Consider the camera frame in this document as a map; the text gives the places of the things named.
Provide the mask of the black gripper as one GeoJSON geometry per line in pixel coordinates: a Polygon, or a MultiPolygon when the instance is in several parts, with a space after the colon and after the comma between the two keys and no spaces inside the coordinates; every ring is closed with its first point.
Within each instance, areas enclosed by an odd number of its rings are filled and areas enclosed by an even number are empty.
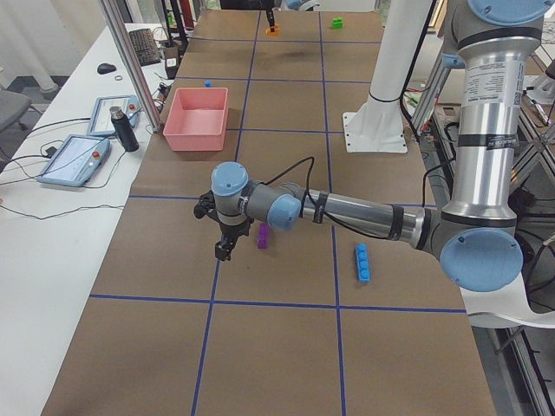
{"type": "Polygon", "coordinates": [[[215,244],[215,257],[218,260],[231,261],[232,252],[237,241],[242,237],[248,237],[254,220],[245,215],[226,216],[217,215],[221,238],[215,244]]]}

